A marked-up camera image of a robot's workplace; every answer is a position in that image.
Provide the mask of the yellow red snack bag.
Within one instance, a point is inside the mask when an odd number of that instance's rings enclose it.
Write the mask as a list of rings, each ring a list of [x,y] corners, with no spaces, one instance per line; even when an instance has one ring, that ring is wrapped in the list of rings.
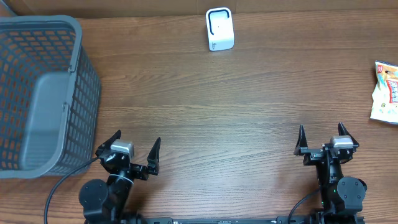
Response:
[[[375,69],[377,83],[370,118],[397,124],[397,65],[375,61]]]

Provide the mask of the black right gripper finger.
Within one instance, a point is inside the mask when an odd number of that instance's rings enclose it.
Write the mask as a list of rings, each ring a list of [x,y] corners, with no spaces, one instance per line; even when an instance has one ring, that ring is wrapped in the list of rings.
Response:
[[[298,140],[297,140],[295,149],[302,150],[302,149],[307,149],[307,148],[308,148],[307,138],[305,135],[304,126],[301,124],[299,127]]]
[[[342,122],[338,123],[338,134],[340,136],[351,136],[348,130],[345,128],[344,124]]]

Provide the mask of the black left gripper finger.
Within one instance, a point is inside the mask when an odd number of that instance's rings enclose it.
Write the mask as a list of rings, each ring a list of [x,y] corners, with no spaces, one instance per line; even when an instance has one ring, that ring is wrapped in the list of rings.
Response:
[[[121,137],[121,130],[117,130],[107,141],[102,143],[99,147],[98,150],[108,150],[111,148],[111,145],[115,140],[120,139]]]
[[[149,155],[147,156],[148,167],[159,168],[159,152],[160,152],[161,138],[157,138]]]

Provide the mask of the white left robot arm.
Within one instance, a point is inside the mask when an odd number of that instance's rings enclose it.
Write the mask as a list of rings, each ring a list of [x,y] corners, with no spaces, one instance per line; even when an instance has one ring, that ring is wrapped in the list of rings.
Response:
[[[135,180],[147,180],[159,174],[159,151],[161,138],[157,138],[149,155],[147,165],[132,163],[134,145],[121,139],[116,131],[107,141],[98,146],[95,155],[109,173],[106,181],[93,179],[80,189],[79,201],[83,207],[86,223],[146,223],[137,212],[124,210]]]

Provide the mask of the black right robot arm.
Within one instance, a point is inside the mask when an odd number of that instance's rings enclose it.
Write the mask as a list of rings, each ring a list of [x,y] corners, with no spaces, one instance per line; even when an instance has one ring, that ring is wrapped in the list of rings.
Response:
[[[304,126],[300,125],[294,154],[303,156],[303,165],[315,166],[323,209],[311,220],[318,223],[358,223],[357,213],[363,209],[367,185],[358,178],[343,175],[341,166],[353,159],[359,143],[343,123],[338,135],[319,149],[310,149]]]

